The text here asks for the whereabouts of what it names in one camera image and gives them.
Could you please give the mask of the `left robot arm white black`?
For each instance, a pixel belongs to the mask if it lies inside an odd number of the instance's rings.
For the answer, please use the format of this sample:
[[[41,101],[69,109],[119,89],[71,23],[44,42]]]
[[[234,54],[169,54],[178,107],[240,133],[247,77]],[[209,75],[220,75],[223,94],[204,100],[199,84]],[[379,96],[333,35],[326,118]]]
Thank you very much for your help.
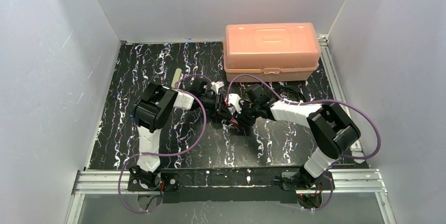
[[[157,83],[148,85],[133,109],[133,118],[139,133],[140,154],[136,165],[130,167],[129,172],[136,182],[149,190],[161,186],[160,134],[174,109],[200,109],[206,123],[212,119],[232,119],[221,92],[223,86],[223,82],[200,79],[195,79],[186,90],[168,88]]]

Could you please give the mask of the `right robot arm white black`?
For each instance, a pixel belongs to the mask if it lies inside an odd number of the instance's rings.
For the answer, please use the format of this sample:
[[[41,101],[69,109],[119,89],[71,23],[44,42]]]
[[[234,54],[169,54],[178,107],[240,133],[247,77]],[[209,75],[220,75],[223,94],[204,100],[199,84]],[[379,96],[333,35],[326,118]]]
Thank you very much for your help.
[[[283,185],[310,188],[356,142],[361,132],[337,103],[297,105],[291,100],[268,94],[255,84],[246,90],[247,99],[229,94],[227,106],[235,109],[233,116],[239,127],[251,127],[257,118],[287,121],[309,128],[317,147],[299,171],[276,179]]]

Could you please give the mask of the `beige stapler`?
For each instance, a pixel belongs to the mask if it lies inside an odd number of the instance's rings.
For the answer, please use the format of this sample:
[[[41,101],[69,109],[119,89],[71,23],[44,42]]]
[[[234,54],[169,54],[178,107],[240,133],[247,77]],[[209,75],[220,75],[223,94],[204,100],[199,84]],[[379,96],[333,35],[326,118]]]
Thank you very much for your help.
[[[172,80],[171,87],[173,89],[177,89],[180,86],[181,78],[183,76],[183,70],[181,68],[177,68],[174,73],[174,77]]]

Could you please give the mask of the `orange plastic toolbox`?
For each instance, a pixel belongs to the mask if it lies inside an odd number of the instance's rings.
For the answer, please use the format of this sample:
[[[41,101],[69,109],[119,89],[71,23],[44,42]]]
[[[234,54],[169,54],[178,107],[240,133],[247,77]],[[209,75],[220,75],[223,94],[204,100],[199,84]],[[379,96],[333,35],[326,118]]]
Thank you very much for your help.
[[[311,23],[226,26],[223,63],[229,82],[307,80],[318,68],[320,56]]]

